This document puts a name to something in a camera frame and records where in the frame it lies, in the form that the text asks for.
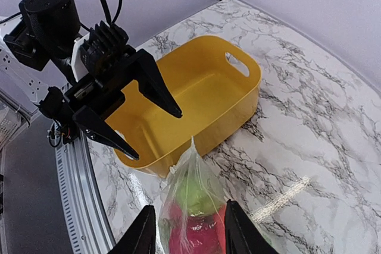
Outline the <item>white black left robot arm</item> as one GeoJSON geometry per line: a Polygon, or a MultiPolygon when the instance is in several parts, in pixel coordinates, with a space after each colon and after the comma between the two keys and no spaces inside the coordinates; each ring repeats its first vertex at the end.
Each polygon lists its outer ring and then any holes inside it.
{"type": "Polygon", "coordinates": [[[154,57],[135,50],[126,32],[100,22],[83,37],[76,18],[28,15],[1,28],[1,67],[21,87],[39,111],[58,128],[56,150],[69,146],[69,159],[87,159],[87,140],[121,151],[129,159],[139,154],[106,122],[125,101],[123,89],[135,81],[141,95],[174,117],[182,111],[164,83],[154,57]],[[63,65],[70,88],[62,91],[33,77],[25,67],[42,70],[52,61],[63,65]]]}

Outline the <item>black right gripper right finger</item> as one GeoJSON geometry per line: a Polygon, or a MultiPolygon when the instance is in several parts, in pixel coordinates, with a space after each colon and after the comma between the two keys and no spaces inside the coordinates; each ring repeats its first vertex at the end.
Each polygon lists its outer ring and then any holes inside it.
{"type": "Polygon", "coordinates": [[[227,201],[224,224],[227,254],[278,254],[237,201],[227,201]]]}

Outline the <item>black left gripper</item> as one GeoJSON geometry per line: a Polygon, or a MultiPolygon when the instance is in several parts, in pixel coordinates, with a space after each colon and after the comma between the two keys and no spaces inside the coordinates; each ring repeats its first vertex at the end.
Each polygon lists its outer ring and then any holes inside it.
{"type": "Polygon", "coordinates": [[[48,87],[38,108],[57,124],[62,141],[73,141],[83,131],[91,140],[117,149],[130,159],[139,159],[139,154],[105,122],[124,103],[122,89],[133,80],[144,97],[170,115],[182,117],[154,57],[144,49],[130,48],[112,58],[103,72],[85,75],[66,92],[48,87]]]}

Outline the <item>clear polka dot zip bag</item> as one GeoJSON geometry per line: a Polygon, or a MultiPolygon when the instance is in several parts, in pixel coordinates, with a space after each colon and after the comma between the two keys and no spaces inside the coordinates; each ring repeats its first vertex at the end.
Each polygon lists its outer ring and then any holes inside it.
{"type": "Polygon", "coordinates": [[[158,231],[165,253],[226,253],[227,198],[194,143],[170,168],[158,231]]]}

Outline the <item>yellow plastic basket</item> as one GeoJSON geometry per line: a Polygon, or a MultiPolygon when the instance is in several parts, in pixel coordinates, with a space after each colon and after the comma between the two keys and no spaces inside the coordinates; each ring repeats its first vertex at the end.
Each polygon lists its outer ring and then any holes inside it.
{"type": "Polygon", "coordinates": [[[133,160],[117,151],[120,162],[165,177],[192,143],[205,155],[254,115],[261,68],[234,44],[211,35],[190,40],[157,64],[182,117],[147,100],[133,81],[123,89],[125,103],[107,123],[139,154],[133,160]]]}

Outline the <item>green toy pear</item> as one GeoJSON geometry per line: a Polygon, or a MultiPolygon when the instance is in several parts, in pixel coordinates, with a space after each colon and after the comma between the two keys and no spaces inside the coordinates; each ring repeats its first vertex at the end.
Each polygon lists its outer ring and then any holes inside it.
{"type": "Polygon", "coordinates": [[[223,202],[217,180],[209,175],[191,174],[182,179],[175,192],[177,204],[191,217],[216,213],[223,202]]]}

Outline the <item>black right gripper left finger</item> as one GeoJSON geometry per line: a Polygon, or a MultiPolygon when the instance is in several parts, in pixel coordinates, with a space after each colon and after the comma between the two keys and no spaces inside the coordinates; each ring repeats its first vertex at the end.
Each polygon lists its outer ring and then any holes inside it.
{"type": "Polygon", "coordinates": [[[156,216],[153,205],[146,205],[109,254],[154,254],[156,216]]]}

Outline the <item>red toy pomegranate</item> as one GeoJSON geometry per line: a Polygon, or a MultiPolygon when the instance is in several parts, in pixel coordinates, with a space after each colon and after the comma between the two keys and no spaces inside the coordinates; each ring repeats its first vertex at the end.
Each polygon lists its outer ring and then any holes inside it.
{"type": "Polygon", "coordinates": [[[206,217],[187,217],[182,224],[182,211],[176,203],[169,209],[171,230],[168,241],[170,253],[226,253],[223,206],[218,213],[206,217]]]}

